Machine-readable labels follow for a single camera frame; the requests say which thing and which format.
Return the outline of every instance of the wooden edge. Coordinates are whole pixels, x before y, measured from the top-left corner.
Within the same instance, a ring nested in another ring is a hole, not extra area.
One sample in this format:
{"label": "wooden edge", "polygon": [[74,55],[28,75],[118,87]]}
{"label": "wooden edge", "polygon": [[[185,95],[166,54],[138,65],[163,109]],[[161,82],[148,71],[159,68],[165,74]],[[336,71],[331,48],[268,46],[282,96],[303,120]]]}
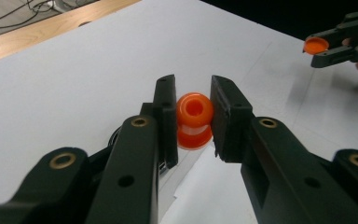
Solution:
{"label": "wooden edge", "polygon": [[101,0],[84,7],[24,26],[0,35],[0,59],[74,30],[80,24],[95,21],[140,0]]}

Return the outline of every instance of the white tabletop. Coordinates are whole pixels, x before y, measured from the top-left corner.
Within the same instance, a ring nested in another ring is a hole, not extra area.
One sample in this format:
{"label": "white tabletop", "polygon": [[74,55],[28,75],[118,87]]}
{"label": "white tabletop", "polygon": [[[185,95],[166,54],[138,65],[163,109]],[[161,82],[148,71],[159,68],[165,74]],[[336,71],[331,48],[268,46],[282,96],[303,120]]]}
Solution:
{"label": "white tabletop", "polygon": [[[232,79],[256,116],[283,121],[328,160],[358,149],[358,71],[311,68],[302,44],[201,1],[143,0],[0,60],[0,203],[51,150],[105,147],[169,74],[178,97],[209,95],[211,75]],[[176,196],[162,223],[256,222],[240,166],[212,148]]]}

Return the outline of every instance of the orange plastic cup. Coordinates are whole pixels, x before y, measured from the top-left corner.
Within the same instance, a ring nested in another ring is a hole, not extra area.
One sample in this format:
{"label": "orange plastic cup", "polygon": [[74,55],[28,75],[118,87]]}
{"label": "orange plastic cup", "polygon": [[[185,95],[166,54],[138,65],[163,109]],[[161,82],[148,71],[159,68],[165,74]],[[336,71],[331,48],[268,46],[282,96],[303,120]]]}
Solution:
{"label": "orange plastic cup", "polygon": [[212,139],[213,105],[204,95],[191,92],[176,105],[178,145],[186,150],[204,147]]}
{"label": "orange plastic cup", "polygon": [[304,43],[304,51],[311,55],[322,53],[328,50],[328,47],[327,40],[316,36],[307,38]]}

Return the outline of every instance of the orange cylinder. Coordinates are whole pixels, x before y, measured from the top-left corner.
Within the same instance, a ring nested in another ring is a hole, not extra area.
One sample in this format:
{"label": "orange cylinder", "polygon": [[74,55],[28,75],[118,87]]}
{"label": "orange cylinder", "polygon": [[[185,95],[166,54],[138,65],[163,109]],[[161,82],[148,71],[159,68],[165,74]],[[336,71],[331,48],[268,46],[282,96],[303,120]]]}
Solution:
{"label": "orange cylinder", "polygon": [[191,92],[176,105],[178,145],[187,150],[204,147],[212,139],[213,105],[204,95]]}

